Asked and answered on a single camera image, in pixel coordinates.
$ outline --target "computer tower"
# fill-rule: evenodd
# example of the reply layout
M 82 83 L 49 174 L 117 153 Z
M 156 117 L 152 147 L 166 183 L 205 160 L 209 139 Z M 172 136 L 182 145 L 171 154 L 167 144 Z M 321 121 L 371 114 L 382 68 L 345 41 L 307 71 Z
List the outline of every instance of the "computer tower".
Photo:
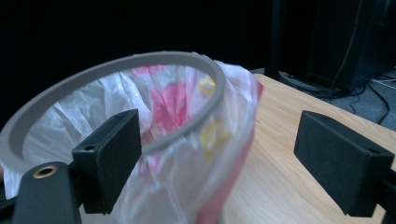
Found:
M 318 2 L 306 80 L 352 90 L 395 65 L 395 0 Z

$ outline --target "light wood tabletop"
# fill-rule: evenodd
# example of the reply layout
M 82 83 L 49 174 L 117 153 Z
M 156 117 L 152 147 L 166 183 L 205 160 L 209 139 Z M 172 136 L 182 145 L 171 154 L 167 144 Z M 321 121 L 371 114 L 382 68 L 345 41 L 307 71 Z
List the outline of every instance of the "light wood tabletop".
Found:
M 373 217 L 345 216 L 293 154 L 303 110 L 318 112 L 396 153 L 396 132 L 263 75 L 252 148 L 223 210 L 225 224 L 381 223 Z

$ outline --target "dark wall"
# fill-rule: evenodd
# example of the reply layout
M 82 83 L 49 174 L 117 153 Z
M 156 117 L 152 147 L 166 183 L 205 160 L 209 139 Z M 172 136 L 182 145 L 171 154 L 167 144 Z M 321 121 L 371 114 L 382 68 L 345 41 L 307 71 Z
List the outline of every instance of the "dark wall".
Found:
M 76 72 L 135 53 L 184 50 L 263 67 L 259 1 L 2 1 L 0 129 Z

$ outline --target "wooden table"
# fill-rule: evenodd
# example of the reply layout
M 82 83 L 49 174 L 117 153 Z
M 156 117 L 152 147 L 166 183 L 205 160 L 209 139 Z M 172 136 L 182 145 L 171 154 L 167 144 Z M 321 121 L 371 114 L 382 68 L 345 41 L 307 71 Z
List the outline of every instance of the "wooden table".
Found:
M 334 118 L 393 153 L 396 132 L 269 77 L 256 77 L 264 92 L 254 143 L 225 205 L 224 223 L 381 223 L 385 211 L 379 205 L 373 217 L 345 216 L 296 159 L 294 142 L 302 110 Z

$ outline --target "pink flower print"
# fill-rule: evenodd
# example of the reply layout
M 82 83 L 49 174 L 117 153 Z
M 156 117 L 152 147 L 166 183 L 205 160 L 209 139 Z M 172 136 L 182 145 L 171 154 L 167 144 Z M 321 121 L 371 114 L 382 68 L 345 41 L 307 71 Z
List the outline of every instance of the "pink flower print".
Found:
M 138 68 L 133 68 L 132 73 L 135 76 L 143 76 L 143 75 L 155 75 L 161 70 L 163 70 L 164 65 L 159 64 L 159 65 L 151 65 L 151 66 L 143 66 L 143 67 L 138 67 Z
M 156 124 L 171 132 L 190 120 L 187 113 L 186 83 L 174 83 L 163 90 L 152 90 L 153 118 Z
M 162 167 L 163 165 L 161 164 L 160 155 L 158 153 L 148 155 L 146 158 L 140 157 L 137 162 L 137 172 L 140 176 L 160 172 Z

